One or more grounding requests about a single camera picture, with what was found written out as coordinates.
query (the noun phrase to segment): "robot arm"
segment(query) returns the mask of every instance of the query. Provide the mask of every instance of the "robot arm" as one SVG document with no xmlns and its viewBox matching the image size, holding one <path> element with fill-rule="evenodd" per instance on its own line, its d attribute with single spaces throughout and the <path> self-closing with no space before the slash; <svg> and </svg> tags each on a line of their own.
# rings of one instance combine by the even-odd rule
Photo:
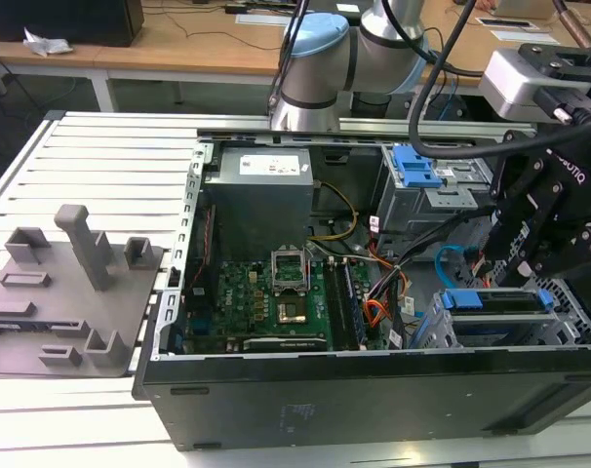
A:
<svg viewBox="0 0 591 468">
<path fill-rule="evenodd" d="M 525 44 L 498 51 L 481 89 L 502 117 L 582 125 L 591 119 L 591 49 Z M 490 262 L 506 261 L 495 279 L 500 286 L 522 286 L 532 273 L 591 273 L 591 136 L 500 158 L 491 195 L 494 224 L 483 252 Z"/>
<path fill-rule="evenodd" d="M 419 19 L 423 0 L 389 0 L 396 19 L 427 50 Z M 395 31 L 380 0 L 363 13 L 359 27 L 338 15 L 307 15 L 295 40 L 290 65 L 276 102 L 271 129 L 336 132 L 339 91 L 403 93 L 425 67 Z"/>
</svg>

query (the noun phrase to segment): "slotted metal table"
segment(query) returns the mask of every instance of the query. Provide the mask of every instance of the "slotted metal table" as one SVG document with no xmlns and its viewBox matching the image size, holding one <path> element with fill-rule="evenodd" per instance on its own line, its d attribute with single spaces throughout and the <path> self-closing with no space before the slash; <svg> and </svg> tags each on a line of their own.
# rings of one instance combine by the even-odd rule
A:
<svg viewBox="0 0 591 468">
<path fill-rule="evenodd" d="M 15 227 L 39 226 L 48 239 L 65 240 L 53 216 L 63 203 L 81 203 L 90 226 L 106 230 L 111 243 L 141 235 L 167 249 L 154 302 L 165 287 L 196 129 L 242 123 L 267 128 L 262 117 L 68 112 L 44 121 L 0 179 L 0 269 Z M 407 130 L 406 122 L 341 125 L 398 135 Z M 510 127 L 432 123 L 422 131 L 501 137 Z M 145 323 L 130 374 L 144 333 Z M 180 453 L 150 403 L 133 400 L 132 384 L 131 376 L 0 376 L 0 467 L 591 467 L 591 403 L 536 436 Z M 461 464 L 468 462 L 479 465 Z"/>
</svg>

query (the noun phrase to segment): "green motherboard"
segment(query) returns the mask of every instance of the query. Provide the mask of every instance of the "green motherboard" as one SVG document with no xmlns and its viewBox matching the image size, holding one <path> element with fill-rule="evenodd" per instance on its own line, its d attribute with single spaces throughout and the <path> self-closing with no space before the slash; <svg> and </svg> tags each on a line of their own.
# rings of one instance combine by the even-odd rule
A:
<svg viewBox="0 0 591 468">
<path fill-rule="evenodd" d="M 368 267 L 356 262 L 349 265 L 349 270 L 362 310 L 363 293 L 370 287 Z M 238 352 L 237 339 L 250 337 L 321 338 L 329 351 L 341 349 L 335 348 L 333 343 L 333 311 L 329 310 L 327 300 L 327 275 L 326 262 L 310 261 L 306 267 L 307 293 L 284 291 L 275 295 L 269 261 L 224 262 L 218 271 L 215 308 L 209 318 L 200 321 L 201 332 L 198 318 L 189 314 L 187 352 Z M 298 263 L 278 268 L 280 280 L 294 281 L 301 276 Z M 377 330 L 367 330 L 365 344 L 368 349 L 382 349 Z"/>
</svg>

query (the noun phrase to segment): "desktop computer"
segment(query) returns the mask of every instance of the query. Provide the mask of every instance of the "desktop computer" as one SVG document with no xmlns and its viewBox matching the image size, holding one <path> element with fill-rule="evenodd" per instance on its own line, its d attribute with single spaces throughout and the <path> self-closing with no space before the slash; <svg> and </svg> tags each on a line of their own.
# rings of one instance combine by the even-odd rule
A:
<svg viewBox="0 0 591 468">
<path fill-rule="evenodd" d="M 141 0 L 0 0 L 0 41 L 24 29 L 70 44 L 129 47 L 143 24 Z"/>
</svg>

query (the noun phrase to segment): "wooden table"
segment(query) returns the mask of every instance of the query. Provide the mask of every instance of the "wooden table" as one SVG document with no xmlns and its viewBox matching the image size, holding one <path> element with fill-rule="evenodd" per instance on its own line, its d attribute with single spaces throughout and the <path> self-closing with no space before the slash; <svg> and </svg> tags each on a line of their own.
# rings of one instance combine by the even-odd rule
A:
<svg viewBox="0 0 591 468">
<path fill-rule="evenodd" d="M 181 7 L 175 0 L 165 0 L 164 3 Z M 591 19 L 591 5 L 575 4 L 574 7 Z M 452 0 L 427 0 L 421 17 L 426 27 L 438 27 L 447 40 L 460 9 Z M 259 85 L 271 82 L 283 27 L 238 24 L 235 16 L 226 15 L 219 8 L 197 10 L 191 14 L 175 9 L 162 10 L 161 0 L 144 0 L 144 11 L 143 29 L 130 48 L 75 46 L 70 54 L 41 58 L 20 43 L 0 42 L 0 58 L 17 74 L 92 80 L 102 111 L 117 109 L 111 79 Z M 487 15 L 485 12 L 473 13 L 453 49 L 450 63 L 460 68 L 483 70 L 494 49 L 520 45 L 500 42 L 489 28 L 476 25 L 476 16 Z M 547 22 L 534 21 L 561 44 L 574 46 L 572 38 L 558 21 L 550 25 Z M 434 31 L 428 32 L 428 38 L 433 48 L 440 48 Z M 478 82 L 475 78 L 461 78 L 456 91 L 460 95 L 475 95 Z"/>
</svg>

